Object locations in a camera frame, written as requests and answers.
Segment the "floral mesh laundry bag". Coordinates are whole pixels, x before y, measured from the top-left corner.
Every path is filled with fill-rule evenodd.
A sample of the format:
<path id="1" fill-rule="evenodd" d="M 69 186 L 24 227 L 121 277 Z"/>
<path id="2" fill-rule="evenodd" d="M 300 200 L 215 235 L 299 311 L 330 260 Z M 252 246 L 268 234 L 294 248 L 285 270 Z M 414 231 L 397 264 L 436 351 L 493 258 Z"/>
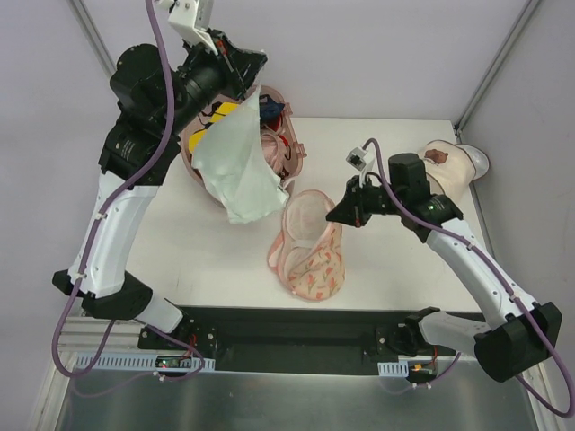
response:
<path id="1" fill-rule="evenodd" d="M 268 267 L 292 295 L 319 302 L 336 295 L 345 281 L 342 225 L 326 220 L 335 208 L 318 189 L 304 190 L 286 205 Z"/>

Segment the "white bra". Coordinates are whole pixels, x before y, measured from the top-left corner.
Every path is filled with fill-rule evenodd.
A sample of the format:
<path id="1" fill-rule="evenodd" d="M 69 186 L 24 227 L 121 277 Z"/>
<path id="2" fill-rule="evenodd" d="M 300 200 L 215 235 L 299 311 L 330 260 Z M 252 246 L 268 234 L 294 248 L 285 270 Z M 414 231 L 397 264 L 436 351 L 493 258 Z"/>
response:
<path id="1" fill-rule="evenodd" d="M 248 224 L 281 210 L 288 193 L 266 163 L 261 148 L 261 87 L 212 126 L 191 154 L 207 192 L 232 224 Z"/>

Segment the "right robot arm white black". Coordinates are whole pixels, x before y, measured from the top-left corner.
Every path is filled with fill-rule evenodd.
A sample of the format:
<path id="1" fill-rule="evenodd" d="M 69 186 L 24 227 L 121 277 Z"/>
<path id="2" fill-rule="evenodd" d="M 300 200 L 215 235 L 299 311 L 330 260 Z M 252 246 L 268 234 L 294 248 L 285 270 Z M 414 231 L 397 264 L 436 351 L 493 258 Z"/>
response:
<path id="1" fill-rule="evenodd" d="M 389 158 L 389 179 L 375 185 L 371 167 L 380 160 L 356 148 L 346 158 L 358 170 L 327 220 L 362 227 L 373 215 L 399 216 L 452 269 L 480 307 L 483 321 L 460 318 L 436 307 L 409 315 L 390 335 L 393 351 L 416 356 L 434 346 L 473 356 L 491 379 L 503 383 L 552 357 L 562 315 L 517 286 L 473 239 L 461 210 L 431 192 L 424 162 L 416 154 Z"/>

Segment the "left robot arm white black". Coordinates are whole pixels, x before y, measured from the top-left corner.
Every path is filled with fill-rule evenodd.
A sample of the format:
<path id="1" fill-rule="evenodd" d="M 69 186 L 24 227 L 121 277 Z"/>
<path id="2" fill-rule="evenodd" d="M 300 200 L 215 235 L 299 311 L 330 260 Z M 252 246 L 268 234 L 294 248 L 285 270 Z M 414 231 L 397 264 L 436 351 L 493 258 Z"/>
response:
<path id="1" fill-rule="evenodd" d="M 219 95 L 239 99 L 254 84 L 268 58 L 234 46 L 209 31 L 216 50 L 184 45 L 187 56 L 171 69 L 157 46 L 127 49 L 110 86 L 119 117 L 106 136 L 99 158 L 99 183 L 93 220 L 82 249 L 53 285 L 77 295 L 96 319 L 140 321 L 159 330 L 171 349 L 184 347 L 190 328 L 183 311 L 126 271 L 138 227 L 181 150 L 180 133 Z"/>

